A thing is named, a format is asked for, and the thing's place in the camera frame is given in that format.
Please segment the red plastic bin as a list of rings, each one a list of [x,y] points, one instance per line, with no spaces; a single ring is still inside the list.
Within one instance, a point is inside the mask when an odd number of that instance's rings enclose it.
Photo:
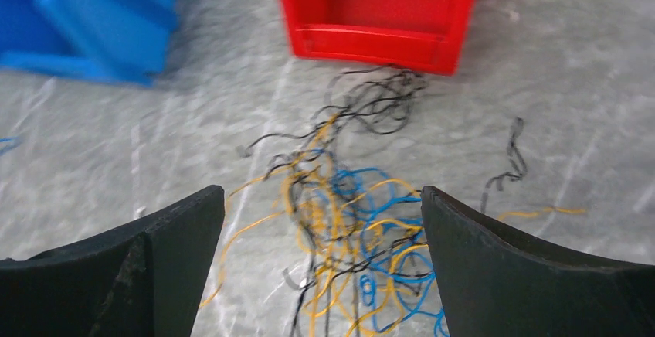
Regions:
[[[280,0],[292,52],[455,73],[476,0]]]

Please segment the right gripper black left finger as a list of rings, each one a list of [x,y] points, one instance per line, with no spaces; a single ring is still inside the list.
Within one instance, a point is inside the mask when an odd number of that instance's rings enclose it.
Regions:
[[[1,262],[3,336],[188,336],[225,217],[210,185],[155,213]]]

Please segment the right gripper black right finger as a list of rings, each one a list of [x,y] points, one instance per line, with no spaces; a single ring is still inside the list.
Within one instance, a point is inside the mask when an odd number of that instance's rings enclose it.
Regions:
[[[572,250],[427,186],[421,205],[453,336],[652,336],[654,268]]]

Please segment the blue double plastic bin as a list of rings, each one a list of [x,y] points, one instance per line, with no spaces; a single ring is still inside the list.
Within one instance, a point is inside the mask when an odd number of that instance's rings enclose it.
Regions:
[[[1,65],[148,85],[166,66],[176,0],[1,0]]]

